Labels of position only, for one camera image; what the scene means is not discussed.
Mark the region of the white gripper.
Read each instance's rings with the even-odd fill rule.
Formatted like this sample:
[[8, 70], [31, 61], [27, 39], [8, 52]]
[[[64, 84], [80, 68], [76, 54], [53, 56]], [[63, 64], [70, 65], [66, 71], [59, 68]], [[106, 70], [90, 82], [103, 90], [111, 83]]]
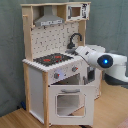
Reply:
[[81, 56], [88, 64], [94, 63], [94, 57], [93, 54], [95, 53], [94, 50], [87, 46], [79, 46], [75, 52]]

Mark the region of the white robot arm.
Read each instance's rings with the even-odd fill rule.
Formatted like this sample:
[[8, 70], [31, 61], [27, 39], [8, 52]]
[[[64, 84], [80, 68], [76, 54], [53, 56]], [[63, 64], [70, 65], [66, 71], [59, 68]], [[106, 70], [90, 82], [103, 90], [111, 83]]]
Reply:
[[126, 73], [127, 57], [112, 53], [103, 53], [87, 46], [79, 46], [75, 52], [90, 66], [104, 71], [104, 80], [109, 85], [128, 85]]

